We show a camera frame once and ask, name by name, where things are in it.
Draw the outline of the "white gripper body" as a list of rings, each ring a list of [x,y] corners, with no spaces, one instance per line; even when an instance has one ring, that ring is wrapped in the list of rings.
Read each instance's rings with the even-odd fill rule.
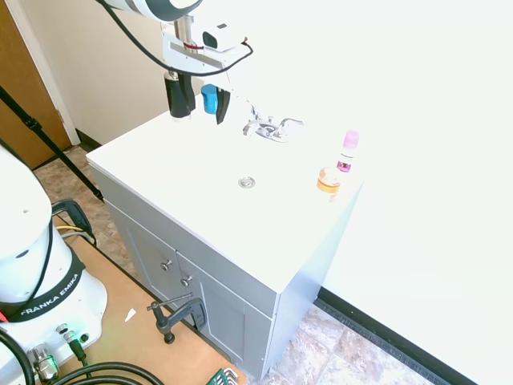
[[[196,76],[224,69],[224,64],[207,49],[193,22],[161,24],[161,51],[164,63],[175,71]]]

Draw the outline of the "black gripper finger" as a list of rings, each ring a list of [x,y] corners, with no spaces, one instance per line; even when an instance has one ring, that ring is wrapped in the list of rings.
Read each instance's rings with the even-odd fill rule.
[[[175,71],[166,71],[164,84],[170,115],[175,119],[189,118],[196,109],[192,77]]]
[[[231,99],[231,92],[222,88],[216,89],[217,109],[216,109],[216,123],[218,125],[224,122],[224,118],[228,111],[228,106]]]

